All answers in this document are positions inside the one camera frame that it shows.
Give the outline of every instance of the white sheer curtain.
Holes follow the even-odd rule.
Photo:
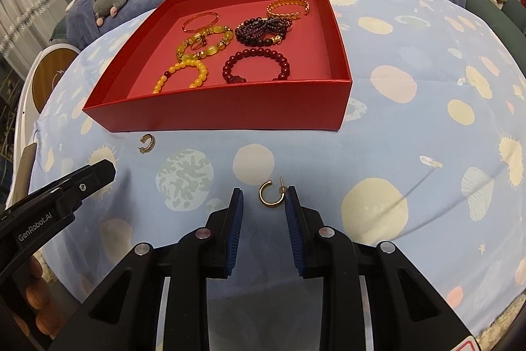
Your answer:
[[[66,0],[0,0],[0,53],[25,78],[38,53],[51,45]]]

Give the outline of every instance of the yellow beaded bracelet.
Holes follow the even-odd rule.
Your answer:
[[[161,75],[159,81],[157,81],[157,84],[154,87],[153,94],[159,94],[161,92],[161,88],[164,86],[168,78],[172,76],[177,70],[184,69],[186,66],[194,66],[197,69],[199,69],[199,76],[192,84],[190,84],[188,88],[200,87],[203,84],[203,82],[206,81],[208,69],[199,60],[184,60],[181,61],[181,63],[177,63],[175,66],[170,67],[166,72],[164,72],[163,75]]]
[[[187,47],[191,47],[198,41],[200,41],[202,45],[205,45],[207,35],[213,35],[213,34],[225,34],[225,36],[217,44],[212,44],[208,46],[207,48],[204,48],[203,50],[196,52],[195,54],[185,54],[185,50]],[[207,56],[213,56],[218,51],[224,50],[226,46],[230,44],[230,41],[232,39],[233,39],[233,32],[230,27],[210,26],[206,29],[203,29],[198,34],[195,34],[194,36],[186,39],[185,41],[182,42],[181,45],[177,47],[177,53],[176,53],[177,60],[181,62],[184,60],[199,60],[199,59],[204,59]]]

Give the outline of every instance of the metal bolt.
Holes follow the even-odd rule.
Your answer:
[[[139,256],[143,256],[149,251],[150,251],[150,246],[148,246],[145,242],[142,242],[135,246],[135,253],[138,254]]]
[[[212,231],[208,228],[199,228],[196,231],[196,237],[199,238],[200,240],[204,240],[210,237],[210,235],[212,235]]]
[[[392,242],[384,241],[382,244],[380,244],[380,250],[382,250],[384,253],[394,253],[396,247]]]
[[[328,226],[324,226],[323,228],[320,228],[320,230],[318,231],[318,233],[319,233],[323,238],[331,238],[331,237],[333,237],[334,234],[335,234],[334,229],[329,228]]]

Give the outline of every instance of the red box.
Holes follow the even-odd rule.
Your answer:
[[[222,76],[225,61],[246,48],[234,38],[225,50],[203,60],[209,70],[203,86],[188,88],[197,69],[187,67],[170,77],[161,93],[152,94],[159,77],[177,63],[177,46],[191,36],[181,28],[188,18],[215,11],[220,14],[218,25],[235,29],[246,19],[265,16],[272,1],[166,0],[115,56],[84,112],[109,131],[338,130],[352,79],[329,0],[307,0],[309,15],[300,6],[276,11],[301,11],[301,19],[293,22],[286,40],[271,47],[290,63],[287,81],[272,81],[280,72],[275,61],[250,57],[232,68],[232,74],[248,82],[226,84]],[[201,19],[203,24],[207,19],[210,17]],[[221,37],[211,35],[210,43]]]

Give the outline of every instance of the amber bangle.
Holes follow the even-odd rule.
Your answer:
[[[225,34],[222,40],[220,40],[217,44],[209,45],[207,48],[204,48],[201,51],[196,52],[195,54],[185,54],[185,50],[187,47],[191,47],[193,44],[195,44],[198,41],[203,42],[206,41],[207,35],[212,34]],[[228,44],[230,44],[230,41],[233,39],[233,32],[232,29],[228,26],[214,26],[214,27],[208,27],[207,29],[204,29],[203,31],[199,32],[198,34],[195,34],[194,36],[186,39],[182,42],[181,45],[177,47],[176,57],[177,61],[185,61],[185,60],[200,60],[204,59],[207,56],[213,56],[218,51],[222,51],[226,48]]]
[[[214,15],[215,18],[214,18],[214,21],[212,23],[209,23],[209,24],[206,24],[205,26],[201,26],[197,29],[187,29],[186,26],[188,26],[190,23],[192,23],[194,20],[198,19],[198,18],[201,18],[201,17],[206,17],[207,15]],[[207,12],[207,13],[201,13],[201,14],[197,14],[197,15],[194,15],[192,18],[189,18],[188,20],[185,21],[185,23],[182,25],[182,31],[183,32],[193,32],[193,33],[197,33],[203,29],[206,29],[210,26],[213,26],[214,24],[216,24],[217,22],[219,21],[219,14],[218,13],[213,13],[211,11]]]
[[[299,20],[301,17],[300,17],[300,13],[288,13],[288,14],[277,14],[277,13],[273,13],[272,10],[278,8],[278,7],[282,7],[284,5],[300,5],[302,7],[305,8],[305,15],[309,15],[309,12],[310,12],[310,5],[307,1],[304,1],[304,0],[279,0],[279,1],[274,1],[273,3],[271,3],[269,6],[267,6],[267,15],[269,17],[274,17],[274,18],[285,18],[285,19],[288,19],[288,20]]]
[[[181,63],[177,63],[175,66],[170,67],[166,72],[164,72],[161,75],[159,81],[157,81],[157,84],[154,87],[153,94],[159,94],[161,92],[161,88],[164,86],[168,78],[172,76],[177,70],[184,69],[186,68],[186,66],[194,66],[197,69],[199,69],[199,76],[192,84],[190,84],[188,88],[200,87],[203,84],[203,82],[206,81],[206,77],[208,75],[208,69],[199,60],[185,60],[185,61],[181,61]]]
[[[241,84],[243,82],[247,82],[245,78],[242,78],[239,75],[233,76],[232,67],[239,60],[243,60],[243,58],[256,56],[271,58],[272,60],[277,61],[277,63],[279,63],[281,66],[281,73],[277,78],[272,79],[272,81],[286,81],[288,79],[290,75],[290,64],[288,64],[288,61],[283,56],[283,54],[277,51],[271,51],[268,48],[251,48],[250,50],[243,50],[243,52],[236,52],[234,56],[230,56],[230,58],[225,62],[225,65],[223,66],[223,78],[225,81],[227,81],[227,84]]]

